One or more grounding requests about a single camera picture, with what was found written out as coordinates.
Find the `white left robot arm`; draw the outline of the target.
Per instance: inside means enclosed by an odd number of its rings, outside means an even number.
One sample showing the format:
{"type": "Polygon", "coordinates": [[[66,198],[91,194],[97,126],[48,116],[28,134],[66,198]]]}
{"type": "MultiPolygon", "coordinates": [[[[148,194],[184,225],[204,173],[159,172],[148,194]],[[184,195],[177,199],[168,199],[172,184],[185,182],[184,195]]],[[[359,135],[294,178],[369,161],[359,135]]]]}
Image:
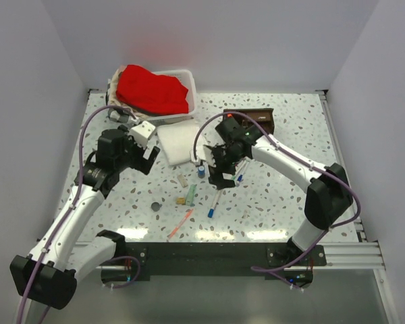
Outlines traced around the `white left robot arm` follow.
{"type": "Polygon", "coordinates": [[[21,296],[61,310],[72,299],[77,284],[104,262],[112,265],[126,258],[123,235],[102,230],[80,252],[74,246],[88,220],[104,203],[119,175],[127,168],[149,174],[157,155],[153,147],[148,158],[144,153],[155,133],[147,121],[128,129],[102,131],[97,149],[89,154],[63,210],[53,225],[27,256],[15,256],[10,265],[16,290],[21,296]]]}

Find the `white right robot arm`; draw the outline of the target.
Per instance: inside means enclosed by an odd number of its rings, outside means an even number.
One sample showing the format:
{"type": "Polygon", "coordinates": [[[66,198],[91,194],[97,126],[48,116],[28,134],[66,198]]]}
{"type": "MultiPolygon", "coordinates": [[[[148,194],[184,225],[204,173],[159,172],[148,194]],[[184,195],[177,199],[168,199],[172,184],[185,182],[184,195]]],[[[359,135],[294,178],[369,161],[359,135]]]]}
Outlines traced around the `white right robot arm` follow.
{"type": "Polygon", "coordinates": [[[194,143],[192,157],[209,168],[209,182],[217,189],[232,188],[236,165],[244,159],[260,162],[280,172],[305,193],[304,221],[277,253],[282,269],[303,265],[311,250],[329,230],[342,226],[338,219],[352,206],[357,195],[349,186],[345,169],[338,163],[324,165],[298,154],[268,134],[252,120],[247,128],[235,119],[239,113],[219,114],[222,119],[215,130],[223,144],[210,146],[194,143]]]}

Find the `blue cylindrical stamp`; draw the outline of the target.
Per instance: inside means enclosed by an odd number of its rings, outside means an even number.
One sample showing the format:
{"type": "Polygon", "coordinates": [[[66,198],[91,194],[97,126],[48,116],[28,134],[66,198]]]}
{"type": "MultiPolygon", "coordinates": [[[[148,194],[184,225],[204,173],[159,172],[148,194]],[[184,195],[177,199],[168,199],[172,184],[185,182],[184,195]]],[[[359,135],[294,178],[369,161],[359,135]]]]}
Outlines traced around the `blue cylindrical stamp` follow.
{"type": "Polygon", "coordinates": [[[205,167],[204,167],[204,165],[199,165],[197,167],[197,176],[199,178],[204,178],[205,177],[205,167]]]}

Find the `blue capped white marker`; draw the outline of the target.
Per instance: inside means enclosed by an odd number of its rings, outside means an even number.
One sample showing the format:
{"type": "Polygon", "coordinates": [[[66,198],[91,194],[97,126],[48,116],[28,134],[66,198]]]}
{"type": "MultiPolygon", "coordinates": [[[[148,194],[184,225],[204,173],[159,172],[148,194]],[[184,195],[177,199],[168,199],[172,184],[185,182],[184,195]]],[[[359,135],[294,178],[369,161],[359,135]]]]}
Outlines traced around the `blue capped white marker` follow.
{"type": "Polygon", "coordinates": [[[219,202],[219,199],[220,199],[221,195],[222,195],[222,191],[221,191],[221,190],[218,190],[218,191],[216,192],[215,196],[214,196],[213,202],[212,202],[211,207],[210,207],[210,209],[209,209],[208,218],[212,218],[212,217],[213,217],[214,212],[215,212],[215,209],[216,209],[216,206],[217,206],[217,203],[219,202]]]}

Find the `brown wooden desk organizer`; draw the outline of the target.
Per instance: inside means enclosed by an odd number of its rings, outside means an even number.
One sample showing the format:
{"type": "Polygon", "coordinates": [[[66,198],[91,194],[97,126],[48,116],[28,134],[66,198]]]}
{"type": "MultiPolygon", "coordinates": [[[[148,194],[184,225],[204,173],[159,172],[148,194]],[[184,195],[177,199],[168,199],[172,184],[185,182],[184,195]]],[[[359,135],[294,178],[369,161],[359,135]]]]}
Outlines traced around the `brown wooden desk organizer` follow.
{"type": "MultiPolygon", "coordinates": [[[[231,113],[231,109],[224,109],[224,112],[231,113]]],[[[275,122],[273,117],[273,109],[271,108],[254,108],[254,109],[235,109],[257,122],[268,134],[274,134],[275,122]]],[[[249,128],[252,122],[241,115],[232,114],[232,117],[243,127],[249,128]]]]}

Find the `blue capped thin pen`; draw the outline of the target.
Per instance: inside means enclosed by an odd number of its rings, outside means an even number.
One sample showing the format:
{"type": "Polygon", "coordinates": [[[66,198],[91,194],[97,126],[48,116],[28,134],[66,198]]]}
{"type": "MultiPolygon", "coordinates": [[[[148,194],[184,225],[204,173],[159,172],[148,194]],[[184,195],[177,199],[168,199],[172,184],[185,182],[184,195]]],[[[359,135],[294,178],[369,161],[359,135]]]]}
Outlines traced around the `blue capped thin pen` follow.
{"type": "Polygon", "coordinates": [[[250,164],[250,161],[245,161],[242,168],[240,169],[238,177],[236,178],[236,186],[239,186],[241,184],[244,174],[245,174],[246,170],[248,169],[249,164],[250,164]]]}

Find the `green capped white marker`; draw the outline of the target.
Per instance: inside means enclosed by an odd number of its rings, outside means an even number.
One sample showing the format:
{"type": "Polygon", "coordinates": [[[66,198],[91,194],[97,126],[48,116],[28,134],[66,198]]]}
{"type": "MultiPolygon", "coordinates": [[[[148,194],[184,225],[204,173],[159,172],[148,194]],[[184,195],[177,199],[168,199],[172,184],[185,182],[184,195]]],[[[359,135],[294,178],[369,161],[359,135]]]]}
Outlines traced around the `green capped white marker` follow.
{"type": "Polygon", "coordinates": [[[247,164],[247,161],[244,161],[241,164],[239,164],[239,166],[236,169],[235,175],[232,176],[233,181],[236,181],[237,178],[241,175],[242,169],[246,166],[246,164],[247,164]]]}

